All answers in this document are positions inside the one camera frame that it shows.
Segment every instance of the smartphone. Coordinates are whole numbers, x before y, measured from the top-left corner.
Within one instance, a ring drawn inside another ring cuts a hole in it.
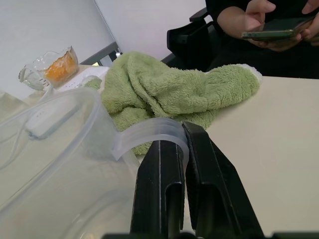
[[[248,32],[243,32],[242,39],[257,41],[276,41],[296,36],[308,28],[315,16],[274,19]]]

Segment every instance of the fluffy towel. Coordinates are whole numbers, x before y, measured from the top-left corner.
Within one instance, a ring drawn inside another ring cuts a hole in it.
[[[138,52],[120,56],[109,69],[101,98],[119,131],[153,117],[208,128],[220,108],[239,103],[260,86],[261,75],[242,65],[208,73],[170,68]],[[150,144],[134,149],[147,152]]]

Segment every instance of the black office chair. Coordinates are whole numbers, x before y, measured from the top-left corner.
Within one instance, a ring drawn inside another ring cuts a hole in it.
[[[169,66],[183,70],[207,71],[218,54],[221,36],[214,22],[206,23],[204,8],[189,18],[190,24],[167,32],[167,48],[175,55]]]

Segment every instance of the person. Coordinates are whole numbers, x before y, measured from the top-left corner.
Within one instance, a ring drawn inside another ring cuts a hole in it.
[[[263,75],[319,79],[319,0],[206,0],[222,44],[211,69],[248,64]],[[315,15],[293,39],[243,40],[241,33],[275,18]]]

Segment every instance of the table surface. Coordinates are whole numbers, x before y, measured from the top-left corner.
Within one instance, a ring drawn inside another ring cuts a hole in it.
[[[236,167],[266,235],[319,230],[319,80],[264,77],[207,132]]]

